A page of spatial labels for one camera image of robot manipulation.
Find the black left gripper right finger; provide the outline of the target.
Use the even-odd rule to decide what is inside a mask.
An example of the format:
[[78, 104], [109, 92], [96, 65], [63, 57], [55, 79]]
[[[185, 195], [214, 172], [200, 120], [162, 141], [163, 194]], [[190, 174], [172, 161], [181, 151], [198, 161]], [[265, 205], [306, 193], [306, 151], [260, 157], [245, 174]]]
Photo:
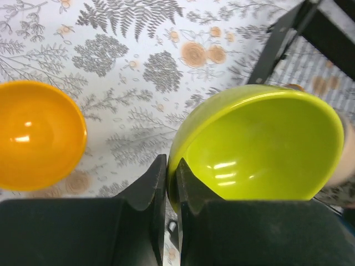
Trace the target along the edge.
[[181, 160], [181, 265], [353, 265], [354, 233], [324, 204], [227, 201]]

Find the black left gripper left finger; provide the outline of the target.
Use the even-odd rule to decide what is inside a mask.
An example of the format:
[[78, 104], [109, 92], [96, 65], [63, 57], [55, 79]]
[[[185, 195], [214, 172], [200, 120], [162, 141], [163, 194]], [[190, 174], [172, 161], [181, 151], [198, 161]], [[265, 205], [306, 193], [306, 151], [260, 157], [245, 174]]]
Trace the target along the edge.
[[1, 203], [2, 265], [162, 265], [166, 156], [109, 198]]

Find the orange plastic bowl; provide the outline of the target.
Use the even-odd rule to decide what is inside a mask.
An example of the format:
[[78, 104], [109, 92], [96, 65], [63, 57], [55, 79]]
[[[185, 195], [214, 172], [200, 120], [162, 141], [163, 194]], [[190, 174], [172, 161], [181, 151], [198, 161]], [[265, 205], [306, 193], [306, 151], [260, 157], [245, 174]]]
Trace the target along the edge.
[[67, 177], [87, 144], [82, 112], [38, 81], [1, 84], [1, 188], [33, 191]]

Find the lime green bowl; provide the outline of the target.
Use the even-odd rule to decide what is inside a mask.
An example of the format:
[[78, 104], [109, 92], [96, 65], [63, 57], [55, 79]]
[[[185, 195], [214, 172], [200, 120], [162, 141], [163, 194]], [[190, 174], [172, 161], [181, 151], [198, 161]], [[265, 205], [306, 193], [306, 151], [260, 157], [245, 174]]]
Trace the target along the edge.
[[310, 200], [332, 177], [343, 145], [338, 114], [312, 94], [274, 85], [227, 89], [196, 107], [177, 130], [168, 198], [177, 210], [184, 160], [225, 200]]

